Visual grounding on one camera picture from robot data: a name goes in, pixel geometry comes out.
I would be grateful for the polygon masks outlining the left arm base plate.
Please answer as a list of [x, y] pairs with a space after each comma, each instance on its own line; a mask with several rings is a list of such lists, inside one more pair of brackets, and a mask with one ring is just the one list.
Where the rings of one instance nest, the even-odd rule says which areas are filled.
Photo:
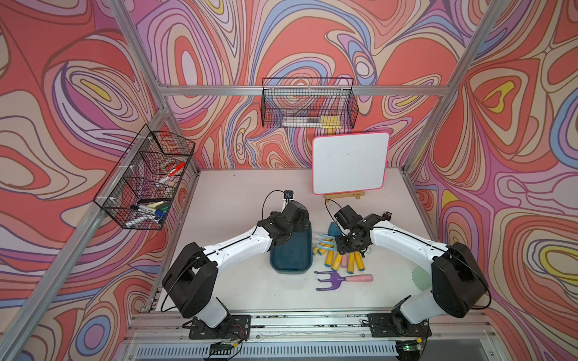
[[196, 317], [183, 325], [189, 330], [189, 339], [209, 340], [209, 339], [233, 339], [245, 341], [251, 332], [251, 316], [249, 314], [232, 314], [215, 327], [209, 327]]

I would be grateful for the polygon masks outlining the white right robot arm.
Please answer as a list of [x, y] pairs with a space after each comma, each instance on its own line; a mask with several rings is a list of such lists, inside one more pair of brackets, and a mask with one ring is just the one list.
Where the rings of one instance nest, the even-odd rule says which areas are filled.
[[336, 237], [340, 254], [362, 253], [375, 245], [415, 263], [430, 276], [429, 289], [401, 300], [391, 312], [399, 333], [432, 317], [465, 317], [483, 296], [490, 295], [488, 282], [467, 245], [444, 245], [402, 230], [391, 222], [389, 212], [364, 218], [348, 205], [334, 218], [343, 232]]

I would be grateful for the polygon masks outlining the teal rake yellow handle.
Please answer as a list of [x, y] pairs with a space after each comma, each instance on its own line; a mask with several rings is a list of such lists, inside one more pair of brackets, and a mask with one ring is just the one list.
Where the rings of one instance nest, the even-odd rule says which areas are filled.
[[335, 260], [335, 252], [334, 251], [328, 251], [326, 253], [325, 266], [328, 268], [332, 268], [333, 264], [334, 264], [334, 260]]
[[342, 263], [342, 259], [343, 259], [343, 255], [336, 253], [334, 260], [331, 264], [331, 269], [335, 272], [337, 272], [340, 268], [341, 268], [341, 263]]
[[349, 258], [348, 258], [348, 264], [347, 264], [347, 273], [349, 275], [353, 275], [355, 273], [355, 268], [356, 268], [355, 254], [350, 253]]

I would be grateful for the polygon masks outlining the light blue rake white handle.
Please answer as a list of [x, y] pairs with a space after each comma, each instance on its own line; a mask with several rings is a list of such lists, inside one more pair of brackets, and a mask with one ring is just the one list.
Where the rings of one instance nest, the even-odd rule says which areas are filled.
[[319, 233], [318, 236], [318, 242], [312, 250], [313, 254], [322, 255], [326, 254], [328, 251], [334, 250], [336, 244], [334, 236], [324, 235], [321, 233]]

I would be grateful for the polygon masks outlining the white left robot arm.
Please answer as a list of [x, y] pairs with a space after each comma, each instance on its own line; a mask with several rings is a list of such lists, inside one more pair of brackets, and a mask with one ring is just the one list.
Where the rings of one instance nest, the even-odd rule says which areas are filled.
[[189, 243], [162, 281], [167, 299], [183, 318], [196, 318], [211, 329], [218, 328], [229, 316], [229, 311], [213, 296], [218, 273], [285, 245], [294, 233], [304, 230], [308, 222], [306, 207], [291, 200], [282, 211], [271, 213], [232, 239], [205, 247]]

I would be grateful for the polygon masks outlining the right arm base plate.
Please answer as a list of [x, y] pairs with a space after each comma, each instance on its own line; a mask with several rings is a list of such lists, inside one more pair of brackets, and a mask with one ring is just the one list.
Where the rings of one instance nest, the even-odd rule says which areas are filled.
[[362, 324], [370, 328], [373, 338], [429, 338], [432, 336], [427, 320], [413, 324], [402, 314], [368, 314]]

